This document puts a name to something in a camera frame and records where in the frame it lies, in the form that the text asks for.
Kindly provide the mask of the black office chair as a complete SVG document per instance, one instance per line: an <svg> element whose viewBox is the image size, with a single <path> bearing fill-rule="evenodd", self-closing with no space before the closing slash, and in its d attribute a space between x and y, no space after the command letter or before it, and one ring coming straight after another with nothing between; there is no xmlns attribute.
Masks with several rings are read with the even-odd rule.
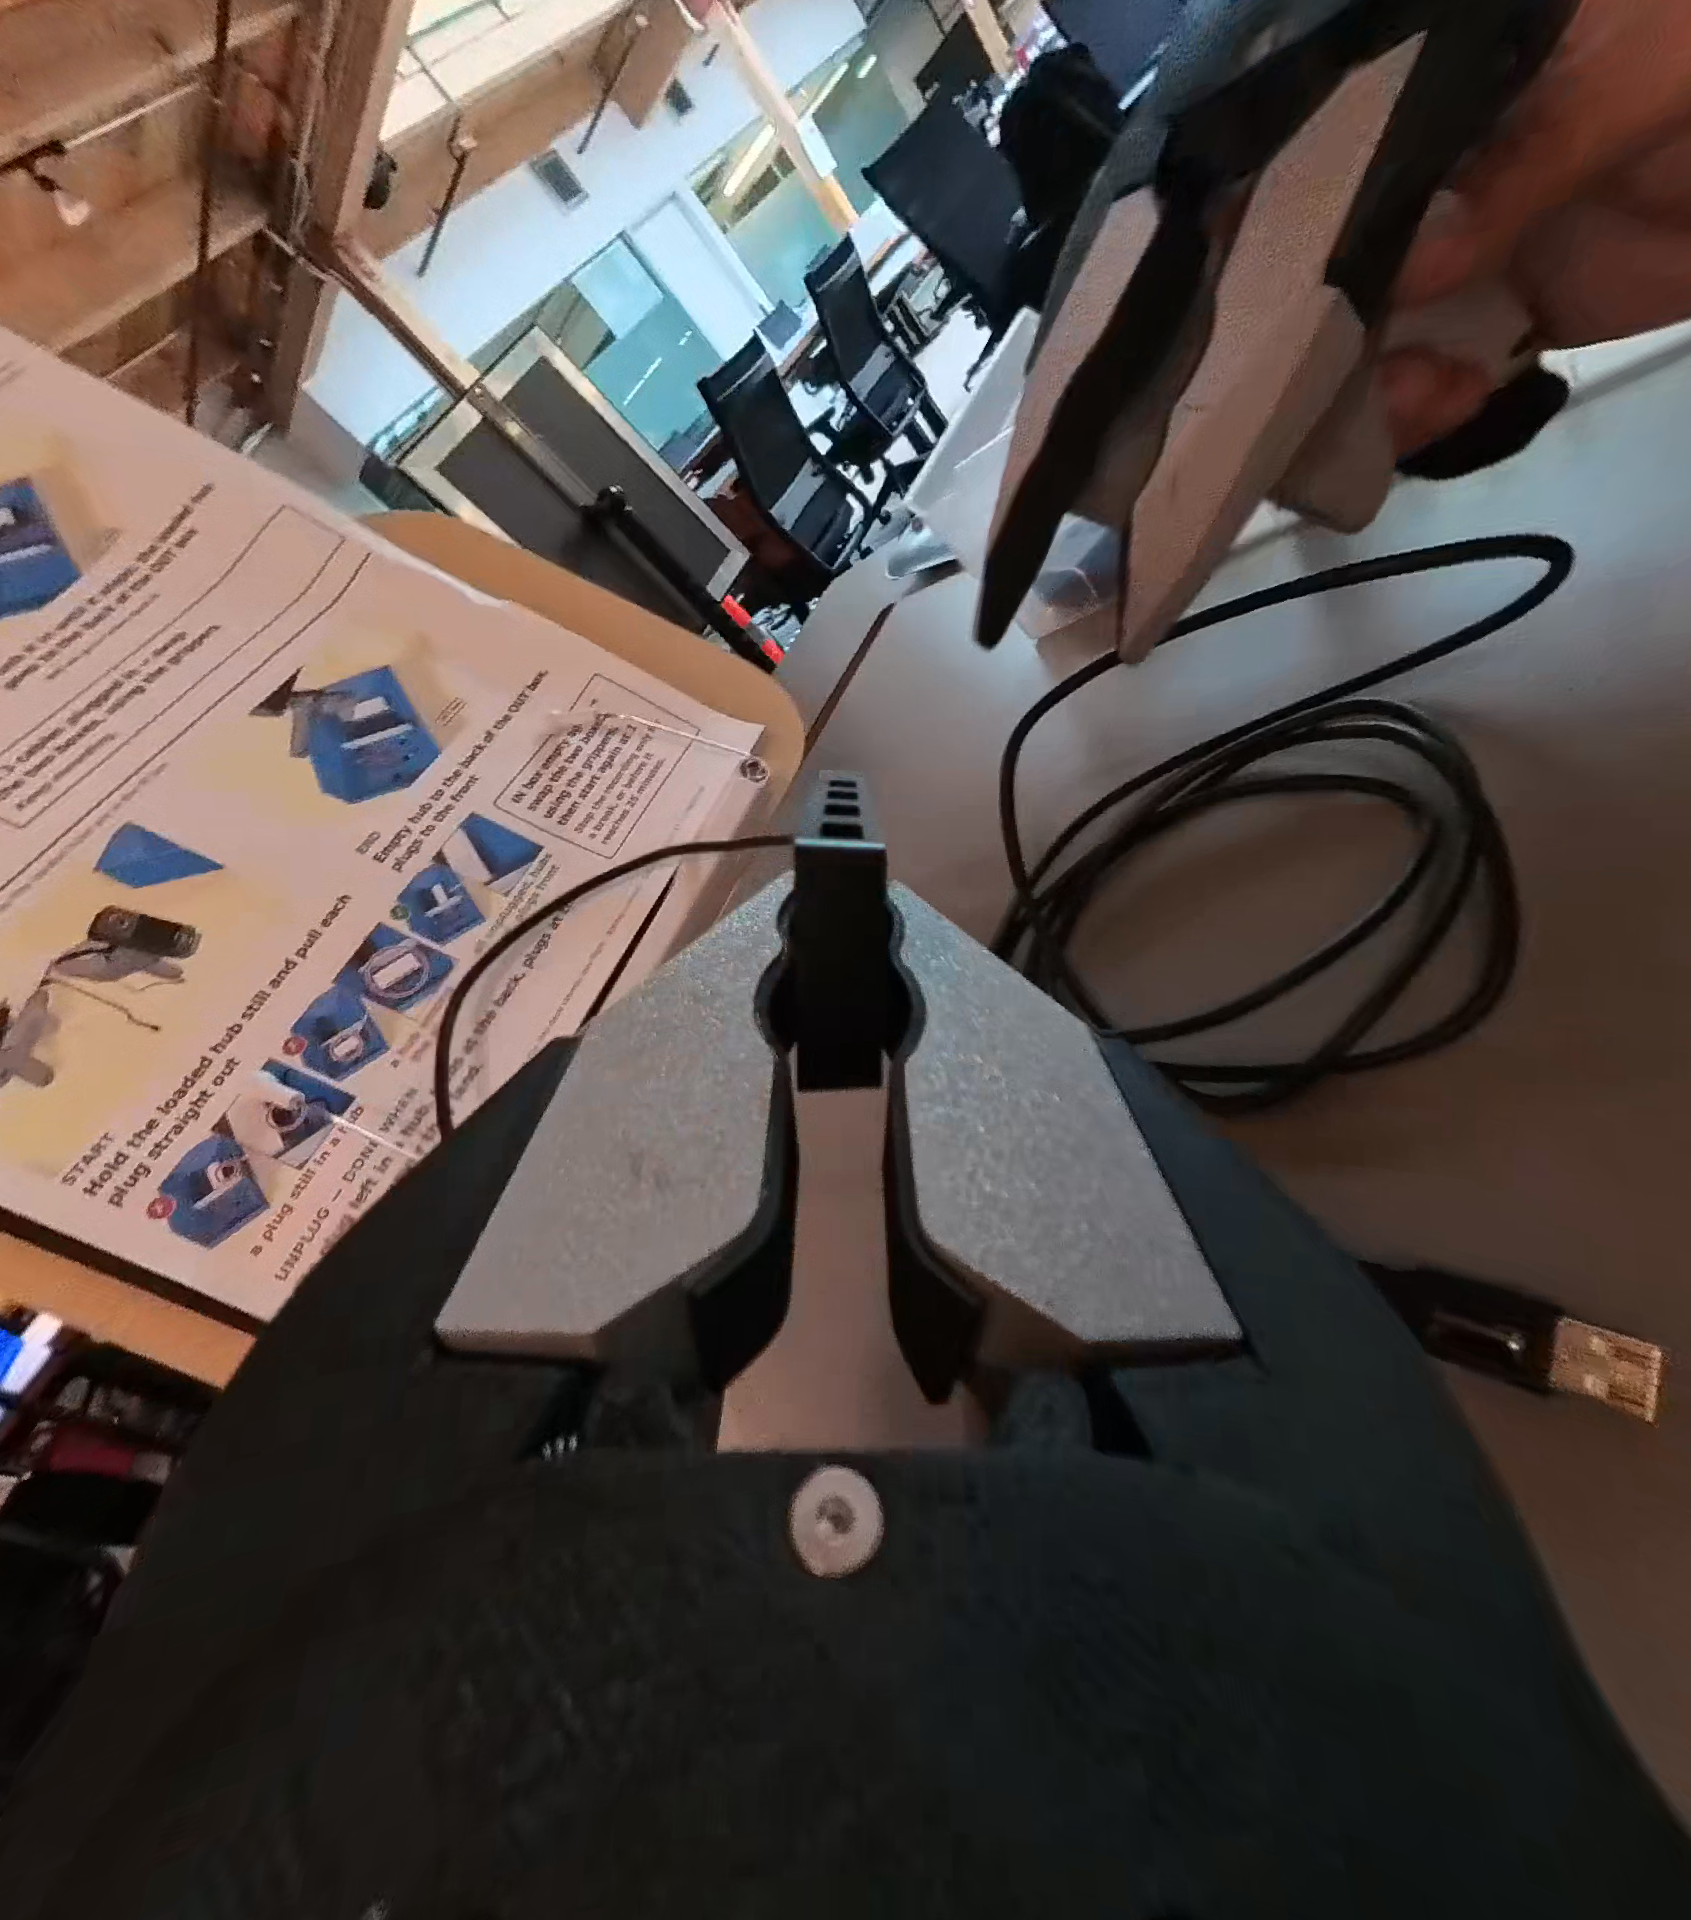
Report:
<svg viewBox="0 0 1691 1920"><path fill-rule="evenodd" d="M971 301L982 321L990 332L1008 329L1017 313L1011 291L1023 211L1017 179L954 98L939 90L860 173Z"/></svg>
<svg viewBox="0 0 1691 1920"><path fill-rule="evenodd" d="M870 508L799 418L759 335L698 389L737 467L733 491L712 510L745 549L759 603L809 614L856 563Z"/></svg>
<svg viewBox="0 0 1691 1920"><path fill-rule="evenodd" d="M806 273L840 401L828 416L833 457L863 475L880 474L876 510L922 474L945 430L924 371L880 318L851 237L840 237Z"/></svg>

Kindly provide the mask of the person's right hand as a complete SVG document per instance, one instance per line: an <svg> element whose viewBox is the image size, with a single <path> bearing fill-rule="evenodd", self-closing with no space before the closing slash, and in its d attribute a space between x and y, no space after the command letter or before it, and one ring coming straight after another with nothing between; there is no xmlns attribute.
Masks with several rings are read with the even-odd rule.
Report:
<svg viewBox="0 0 1691 1920"><path fill-rule="evenodd" d="M1394 302L1506 283L1542 348L1691 320L1691 1L1583 1L1423 219Z"/></svg>

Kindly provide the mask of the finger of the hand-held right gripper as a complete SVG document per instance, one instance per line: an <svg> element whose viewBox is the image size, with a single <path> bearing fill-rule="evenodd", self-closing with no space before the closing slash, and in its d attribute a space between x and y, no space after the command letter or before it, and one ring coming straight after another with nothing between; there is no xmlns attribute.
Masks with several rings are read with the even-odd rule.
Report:
<svg viewBox="0 0 1691 1920"><path fill-rule="evenodd" d="M1157 193L1103 211L1024 371L984 544L976 643L993 650L1065 520L1129 537L1206 348L1206 213Z"/></svg>
<svg viewBox="0 0 1691 1920"><path fill-rule="evenodd" d="M1354 534L1393 439L1373 348L1327 265L1422 55L1410 36L1339 78L1266 164L1218 276L1213 329L1129 511L1117 655L1142 662L1266 502Z"/></svg>

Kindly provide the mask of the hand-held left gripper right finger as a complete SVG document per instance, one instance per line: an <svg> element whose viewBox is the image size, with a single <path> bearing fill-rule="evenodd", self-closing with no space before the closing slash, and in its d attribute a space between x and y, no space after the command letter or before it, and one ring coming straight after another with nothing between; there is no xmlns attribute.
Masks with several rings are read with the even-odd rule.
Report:
<svg viewBox="0 0 1691 1920"><path fill-rule="evenodd" d="M1231 1355L1225 1298L1096 1034L890 887L890 1322L930 1404L993 1373Z"/></svg>

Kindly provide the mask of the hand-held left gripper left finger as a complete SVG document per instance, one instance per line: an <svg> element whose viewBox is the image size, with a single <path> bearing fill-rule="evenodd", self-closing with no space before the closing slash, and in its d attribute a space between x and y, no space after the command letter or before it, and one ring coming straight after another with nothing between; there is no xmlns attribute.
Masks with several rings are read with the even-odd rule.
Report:
<svg viewBox="0 0 1691 1920"><path fill-rule="evenodd" d="M792 1072L767 1026L781 872L578 1036L546 1043L433 1157L472 1173L473 1240L433 1320L462 1357L756 1362L795 1228Z"/></svg>

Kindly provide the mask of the marker sign on tripod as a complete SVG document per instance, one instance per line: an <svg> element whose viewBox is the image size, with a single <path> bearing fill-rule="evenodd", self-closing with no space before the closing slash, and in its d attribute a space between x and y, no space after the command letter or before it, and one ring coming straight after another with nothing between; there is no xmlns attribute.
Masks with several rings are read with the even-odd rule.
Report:
<svg viewBox="0 0 1691 1920"><path fill-rule="evenodd" d="M531 327L387 463L441 510L773 673L737 599L749 551Z"/></svg>

